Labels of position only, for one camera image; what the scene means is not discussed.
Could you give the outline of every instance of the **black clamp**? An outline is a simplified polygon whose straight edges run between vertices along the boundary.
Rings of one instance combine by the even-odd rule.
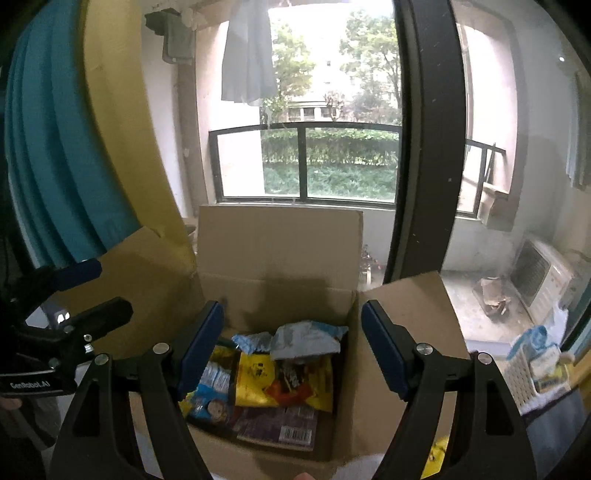
[[[74,396],[58,437],[52,480],[155,478],[139,455],[129,392],[141,393],[148,431],[163,477],[211,480],[178,407],[194,390],[222,331],[223,309],[208,302],[171,343],[113,360],[98,355]],[[534,460],[525,427],[501,373],[487,353],[470,359],[415,343],[372,300],[362,327],[389,388],[407,402],[375,480],[418,480],[436,434],[445,392],[457,392],[447,453],[433,480],[533,480]]]
[[[29,326],[26,320],[57,291],[100,276],[98,260],[87,260],[57,270],[43,267],[9,289],[0,322],[0,396],[46,397],[72,394],[76,366],[94,357],[91,342],[131,319],[131,304],[115,298],[79,315],[66,313],[48,328]]]
[[[374,480],[419,479],[433,443],[445,392],[457,392],[441,471],[433,480],[533,480],[530,442],[508,387],[488,353],[470,359],[416,343],[376,300],[362,309],[363,332],[391,391],[407,406]]]

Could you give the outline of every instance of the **black window frame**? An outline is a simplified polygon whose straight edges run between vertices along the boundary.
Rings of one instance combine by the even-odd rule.
[[[300,203],[306,205],[332,205],[332,206],[354,206],[364,208],[381,208],[387,210],[396,209],[396,197],[391,202],[379,200],[360,200],[345,199],[339,197],[314,197],[308,195],[308,168],[306,154],[306,130],[313,128],[354,128],[358,130],[379,130],[398,133],[402,135],[402,127],[399,125],[370,124],[357,122],[284,122],[276,124],[246,125],[244,127],[224,128],[212,130],[209,132],[209,148],[213,173],[213,186],[218,203]],[[243,132],[254,132],[264,130],[278,129],[296,129],[298,133],[298,165],[299,165],[299,184],[300,191],[297,196],[226,196],[223,192],[222,171],[220,167],[219,143],[218,138],[221,135],[236,134]],[[400,159],[400,148],[398,149],[398,158]]]
[[[402,83],[397,214],[384,283],[440,271],[466,143],[462,48],[449,0],[393,0]]]
[[[313,121],[313,120],[306,120],[306,110],[308,110],[308,111],[309,111],[309,110],[312,110],[312,115],[311,115],[311,117],[312,117],[312,118],[315,118],[315,117],[316,117],[316,112],[315,112],[315,110],[316,110],[316,107],[313,107],[313,106],[305,106],[305,107],[302,107],[302,109],[301,109],[301,114],[302,114],[302,117],[303,117],[303,119],[304,119],[304,122],[310,122],[310,121]]]
[[[209,132],[209,148],[210,158],[212,162],[213,172],[213,185],[216,193],[216,200],[218,203],[302,203],[307,205],[331,205],[331,206],[356,206],[364,208],[380,208],[387,210],[396,209],[396,197],[391,202],[380,201],[380,200],[359,200],[359,199],[346,199],[342,197],[314,197],[309,195],[307,191],[307,157],[306,157],[306,130],[311,128],[347,128],[347,129],[358,129],[358,130],[379,130],[398,133],[402,138],[402,126],[401,125],[388,125],[388,124],[372,124],[362,122],[283,122],[276,124],[262,124],[262,125],[247,125],[243,127],[224,128],[220,130],[212,130]],[[293,196],[226,196],[223,192],[223,181],[220,167],[219,157],[219,137],[222,135],[242,133],[242,132],[254,132],[254,131],[265,131],[265,130],[278,130],[278,129],[296,129],[298,131],[298,163],[299,163],[299,184],[300,192],[298,195]],[[466,139],[467,146],[478,147],[482,153],[480,155],[480,168],[479,178],[476,185],[476,195],[474,198],[472,210],[470,212],[456,209],[456,216],[462,218],[478,218],[478,211],[480,209],[480,200],[482,198],[482,192],[486,176],[488,171],[493,166],[493,159],[495,154],[499,154],[506,157],[505,150],[498,148],[495,145],[487,145],[482,142],[475,140]],[[491,152],[491,160],[487,161],[488,152]],[[400,161],[400,141],[397,153],[397,158]]]

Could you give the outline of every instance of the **metal railing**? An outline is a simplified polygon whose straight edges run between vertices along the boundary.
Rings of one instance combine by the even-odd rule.
[[[308,155],[307,155],[307,137],[306,131],[308,129],[357,129],[357,130],[377,130],[385,132],[395,132],[399,135],[402,133],[402,127],[399,125],[385,125],[385,124],[369,124],[369,123],[356,123],[356,122],[316,122],[316,121],[304,121],[304,122],[286,122],[271,125],[247,125],[245,127],[234,127],[225,128],[221,130],[212,130],[209,132],[209,149],[211,156],[211,166],[213,173],[213,184],[215,187],[216,199],[218,202],[229,202],[229,203],[304,203],[312,205],[335,205],[335,206],[357,206],[357,207],[369,207],[369,208],[384,208],[384,209],[395,209],[395,200],[383,201],[383,200],[363,200],[357,198],[346,198],[346,197],[326,197],[326,196],[313,196],[310,195],[308,190]],[[298,151],[298,179],[299,179],[299,193],[293,195],[263,195],[263,196],[227,196],[224,194],[224,185],[222,179],[222,166],[220,164],[220,151],[219,151],[219,137],[222,135],[237,134],[243,132],[252,131],[264,131],[264,130],[285,130],[295,129],[297,130],[297,151]],[[471,212],[457,211],[459,216],[468,218],[475,218],[478,215],[478,209],[480,206],[480,197],[482,195],[483,184],[487,178],[490,178],[493,169],[493,162],[495,160],[495,154],[505,155],[505,151],[497,148],[494,145],[486,145],[481,142],[474,140],[466,140],[466,145],[479,147],[482,149],[482,155],[480,158],[480,170],[479,179],[476,186],[476,197],[474,200],[473,209]],[[398,149],[395,152],[397,158],[400,159],[400,138],[398,142]],[[469,179],[464,177],[463,181],[471,182]]]

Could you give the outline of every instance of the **yellow object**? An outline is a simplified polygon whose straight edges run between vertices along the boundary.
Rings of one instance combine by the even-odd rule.
[[[429,452],[429,457],[427,458],[425,470],[423,470],[421,478],[427,478],[428,476],[435,475],[439,472],[439,470],[441,470],[448,442],[449,437],[444,437],[433,443],[431,451]]]
[[[225,345],[216,345],[213,348],[212,354],[209,356],[210,362],[216,362],[222,368],[227,370],[232,369],[232,362],[236,355],[236,350]]]
[[[187,415],[189,415],[189,412],[191,412],[191,409],[193,408],[193,404],[191,403],[193,395],[195,395],[194,391],[189,392],[184,399],[178,402],[178,407],[181,409],[184,419],[187,418]]]
[[[236,376],[237,406],[289,407],[303,403],[316,410],[332,412],[330,355],[305,365],[274,362],[268,354],[240,355]]]
[[[95,122],[117,178],[143,226],[194,270],[195,256],[154,136],[141,66],[137,0],[89,0],[84,68]]]

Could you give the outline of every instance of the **snack package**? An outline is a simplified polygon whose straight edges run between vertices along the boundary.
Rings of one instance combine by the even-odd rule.
[[[247,355],[253,353],[269,353],[273,335],[269,332],[253,333],[252,335],[234,335],[232,341]]]
[[[241,353],[236,375],[236,401],[240,407],[291,407],[308,404],[331,413],[333,371],[330,355],[306,364],[272,361],[268,354]]]
[[[308,405],[243,408],[232,431],[246,442],[311,452],[317,424],[318,412]]]
[[[296,359],[339,353],[340,341],[348,330],[348,327],[335,327],[311,320],[282,325],[271,340],[271,359]]]
[[[225,424],[230,420],[233,408],[229,405],[229,391],[235,355],[232,348],[215,346],[197,388],[179,402],[184,417],[192,416],[213,424]]]

